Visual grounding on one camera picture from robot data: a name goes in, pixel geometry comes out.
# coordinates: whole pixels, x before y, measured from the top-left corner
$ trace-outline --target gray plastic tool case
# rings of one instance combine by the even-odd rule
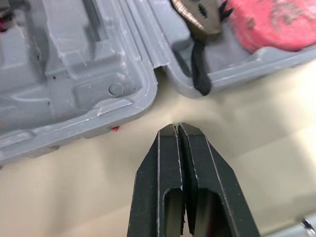
[[[181,94],[193,88],[193,41],[169,0],[10,0],[14,26],[0,33],[0,165],[37,157],[140,117],[162,66]],[[262,48],[253,55],[227,23],[207,46],[213,90],[312,60]]]

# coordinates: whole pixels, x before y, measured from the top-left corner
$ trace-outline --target molded plastic tray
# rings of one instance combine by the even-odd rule
[[[0,164],[140,117],[157,79],[123,0],[10,0],[0,36]]]
[[[193,87],[190,31],[169,0],[9,0],[0,36],[0,165],[37,157],[140,117],[163,67],[176,90]],[[205,50],[213,92],[316,57],[244,50],[228,23]]]

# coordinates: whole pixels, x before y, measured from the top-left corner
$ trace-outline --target pliers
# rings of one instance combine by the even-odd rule
[[[203,96],[208,95],[212,84],[204,68],[203,51],[206,42],[219,37],[221,22],[233,9],[225,10],[227,0],[220,7],[217,0],[171,0],[171,4],[187,23],[195,41],[191,56],[193,85]]]
[[[160,130],[135,178],[127,237],[260,237],[231,167],[196,127]]]

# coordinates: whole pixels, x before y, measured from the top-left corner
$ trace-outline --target tool case compartment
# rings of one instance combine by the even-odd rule
[[[140,117],[157,79],[126,2],[10,0],[0,33],[0,164]]]
[[[201,97],[193,88],[191,79],[191,53],[194,42],[186,23],[173,9],[170,0],[145,0],[141,1],[141,4],[150,4],[161,33],[171,49],[169,68],[166,71],[175,88],[187,97]],[[299,52],[263,47],[251,54],[239,44],[227,21],[224,21],[222,26],[221,37],[215,42],[209,42],[204,50],[205,68],[213,85],[211,92],[242,84],[280,69],[295,67],[316,58],[316,45]]]
[[[201,97],[191,78],[193,40],[170,0],[9,0],[0,33],[0,165],[37,157],[140,117],[157,93],[154,69]],[[212,92],[316,57],[316,47],[244,50],[227,22],[207,45]]]

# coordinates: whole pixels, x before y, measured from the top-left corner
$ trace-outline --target metal object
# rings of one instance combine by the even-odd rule
[[[139,167],[128,237],[176,237],[185,207],[195,237],[259,237],[233,170],[197,128],[158,132]]]
[[[198,40],[216,39],[222,32],[216,0],[171,0],[171,3]]]
[[[303,217],[293,226],[275,231],[265,237],[315,237],[316,214]]]

